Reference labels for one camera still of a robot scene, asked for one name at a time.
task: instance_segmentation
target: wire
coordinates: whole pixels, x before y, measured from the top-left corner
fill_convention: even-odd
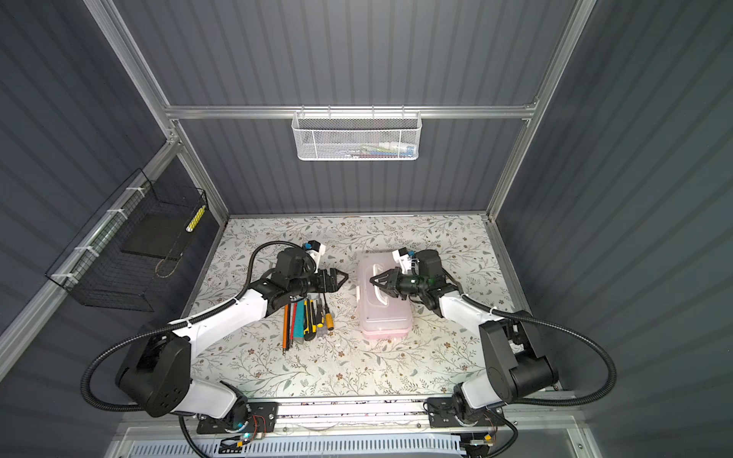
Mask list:
[[[336,426],[338,426],[338,425],[339,425],[339,423],[338,423],[338,422],[336,422],[336,423],[334,423],[334,424],[332,424],[332,425],[330,425],[330,426],[327,426],[327,427],[325,427],[325,428],[311,428],[310,426],[306,426],[306,425],[304,425],[304,424],[299,424],[299,423],[291,423],[291,424],[293,424],[293,425],[295,425],[295,426],[300,426],[300,427],[301,427],[301,428],[303,428],[303,429],[307,429],[307,430],[309,430],[309,431],[313,431],[313,432],[328,431],[329,429],[331,429],[331,428],[334,428],[334,427],[336,427]]]
[[[493,416],[494,418],[497,418],[499,421],[501,421],[502,423],[504,423],[505,425],[507,425],[509,427],[509,429],[512,430],[512,436],[509,438],[509,440],[505,444],[503,444],[502,446],[500,446],[498,448],[495,448],[494,451],[492,451],[491,453],[489,453],[488,455],[486,455],[485,458],[491,458],[491,457],[495,457],[495,456],[497,456],[499,454],[503,454],[505,451],[507,451],[509,449],[509,447],[511,447],[511,446],[514,445],[514,442],[517,441],[517,437],[519,437],[519,431],[517,431],[517,427],[514,426],[514,424],[512,424],[511,421],[507,420],[506,418],[504,418],[501,415],[496,415],[491,410],[489,410],[488,412],[489,412],[489,414],[491,414],[491,416]]]
[[[263,426],[262,438],[264,439],[265,435],[268,432],[268,424],[267,422],[265,422],[265,417],[263,417],[262,415],[253,415],[252,418],[254,418],[254,434],[255,435],[257,434],[257,417],[260,417],[262,419],[262,426]]]
[[[587,394],[585,396],[581,396],[579,398],[572,398],[572,399],[519,398],[514,401],[515,404],[544,405],[544,406],[550,406],[550,407],[572,407],[576,405],[584,405],[590,402],[597,401],[598,399],[601,399],[602,397],[610,393],[612,389],[614,389],[614,386],[616,385],[616,379],[618,378],[618,373],[616,372],[616,364],[614,364],[614,360],[611,359],[611,356],[599,344],[595,343],[588,337],[585,337],[583,334],[577,331],[574,331],[570,328],[566,328],[563,325],[558,325],[550,321],[541,320],[533,316],[513,314],[513,313],[509,313],[508,311],[502,311],[502,310],[498,310],[495,308],[491,308],[480,302],[476,302],[475,300],[471,299],[467,295],[463,295],[462,298],[466,300],[467,302],[469,302],[470,304],[473,304],[474,306],[478,307],[479,309],[488,311],[489,313],[494,314],[497,317],[508,318],[510,320],[516,320],[519,322],[527,322],[533,325],[546,326],[551,329],[559,330],[562,333],[566,333],[569,336],[572,336],[576,338],[577,340],[583,342],[585,345],[588,345],[589,347],[591,347],[593,351],[598,353],[601,359],[603,359],[606,369],[608,370],[608,376],[606,377],[605,383],[603,383],[603,386],[601,388],[598,388],[593,393]]]
[[[259,276],[259,279],[260,280],[264,280],[265,278],[267,278],[268,275],[270,275],[274,271],[275,271],[275,268],[274,267],[272,267],[271,269],[267,269],[265,271],[265,273],[263,273],[261,276]]]
[[[448,270],[443,269],[443,273],[445,273],[446,277],[448,277],[448,279],[453,282],[456,288],[458,288],[458,294],[463,296],[463,287],[461,286],[460,282],[453,278],[453,275],[451,275]]]
[[[496,432],[499,430],[499,427],[494,425],[494,422],[491,421],[491,418],[489,418],[488,415],[484,414],[484,418],[486,418],[489,423],[491,423],[491,427],[494,428],[493,432],[491,433],[491,437],[496,436]]]
[[[199,458],[211,458],[210,456],[206,455],[206,453],[204,453],[198,445],[196,445],[193,439],[191,439],[191,434],[188,432],[188,428],[185,427],[185,420],[183,419],[183,417],[178,417],[178,426],[181,427],[181,432],[183,433],[183,438],[185,439],[186,443],[194,450],[194,453],[198,455]]]
[[[231,436],[228,439],[222,439],[219,443],[219,454],[240,453],[241,447],[244,446],[242,437]]]
[[[176,261],[176,265],[175,265],[175,266],[173,266],[173,270],[171,270],[171,272],[170,272],[170,273],[169,273],[168,275],[166,275],[166,276],[161,276],[160,274],[158,274],[158,270],[160,270],[160,268],[161,268],[161,265],[162,265],[162,264],[163,264],[163,263],[164,263],[165,261],[167,261],[167,260],[168,260],[168,258],[163,258],[163,259],[161,259],[160,261],[158,261],[158,263],[157,263],[157,264],[155,265],[155,276],[156,276],[156,277],[158,277],[158,278],[168,278],[168,277],[170,277],[171,275],[173,275],[173,273],[174,273],[174,272],[176,271],[176,269],[178,268],[178,262],[180,262],[180,258],[178,258],[178,261]]]
[[[81,392],[81,397],[86,401],[87,404],[91,405],[94,408],[97,408],[99,410],[107,410],[109,412],[139,412],[141,410],[145,410],[144,407],[142,407],[139,404],[113,404],[111,402],[103,401],[99,398],[97,398],[93,393],[91,389],[91,382],[92,382],[92,375],[97,370],[97,367],[107,358],[109,358],[110,355],[115,353],[117,350],[128,346],[129,344],[133,343],[136,340],[139,339],[148,339],[153,336],[160,336],[166,333],[169,333],[173,330],[185,328],[188,326],[188,323],[191,324],[198,323],[200,321],[203,321],[207,318],[211,318],[220,311],[226,310],[230,306],[236,303],[237,300],[241,299],[244,296],[244,293],[249,288],[249,283],[252,280],[252,271],[254,269],[254,260],[257,254],[264,248],[272,245],[288,245],[295,248],[302,249],[300,246],[294,244],[293,242],[286,242],[283,240],[276,240],[273,242],[266,242],[262,245],[258,246],[257,248],[252,251],[252,255],[249,257],[249,263],[247,265],[247,276],[244,281],[244,286],[242,286],[242,289],[237,293],[236,296],[234,296],[232,299],[229,299],[227,302],[221,304],[219,307],[216,307],[215,309],[209,310],[208,312],[199,315],[198,317],[193,317],[189,319],[188,322],[179,322],[174,325],[167,325],[163,326],[162,328],[150,330],[145,333],[137,334],[136,336],[127,337],[126,339],[123,339],[116,344],[109,347],[107,350],[104,350],[102,353],[100,353],[92,362],[88,365],[88,367],[84,370],[84,373],[81,375],[81,381],[79,383],[79,390]]]

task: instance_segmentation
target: pencil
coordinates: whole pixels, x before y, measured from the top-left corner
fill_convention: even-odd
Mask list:
[[[282,354],[285,354],[285,350],[287,350],[287,326],[290,323],[290,315],[287,313],[288,311],[288,305],[285,304],[285,313],[284,313],[284,321],[282,325]]]
[[[290,324],[290,342],[292,342],[292,333],[295,330],[295,311],[298,309],[298,303],[292,305],[292,322]]]

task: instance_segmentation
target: floral tablecloth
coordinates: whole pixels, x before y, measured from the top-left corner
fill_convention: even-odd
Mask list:
[[[328,295],[335,329],[326,339],[294,345],[283,355],[279,311],[230,334],[196,360],[193,374],[226,380],[250,397],[446,393],[483,369],[478,339],[422,306],[413,307],[413,330],[405,338],[366,340],[356,314],[355,272],[362,253],[435,248],[466,292],[487,305],[512,310],[481,217],[460,215],[233,219],[192,313],[236,294],[250,253],[270,240],[318,240],[327,247],[321,267],[337,267],[351,278]],[[253,278],[274,265],[281,249],[260,252]]]

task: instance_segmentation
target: pink plastic box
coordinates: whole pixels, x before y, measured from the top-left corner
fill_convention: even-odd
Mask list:
[[[395,339],[412,329],[409,300],[391,298],[369,282],[378,273],[398,267],[392,253],[365,254],[357,267],[356,302],[361,332],[367,339]]]

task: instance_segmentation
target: screwdriver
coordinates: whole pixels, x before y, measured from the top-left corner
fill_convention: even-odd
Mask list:
[[[331,310],[328,309],[328,302],[325,300],[325,293],[323,293],[323,307],[325,311],[325,326],[328,330],[334,330],[334,318],[331,316]]]
[[[317,321],[317,317],[316,317],[316,309],[315,309],[315,306],[314,306],[314,303],[313,303],[312,300],[310,300],[308,302],[308,304],[311,307],[311,332],[313,334],[316,334],[316,331],[318,330],[318,327],[317,327],[318,321]]]
[[[308,299],[305,299],[303,301],[303,339],[308,342],[313,339],[315,339],[316,334],[312,329],[312,323],[313,323],[313,309],[310,301]]]

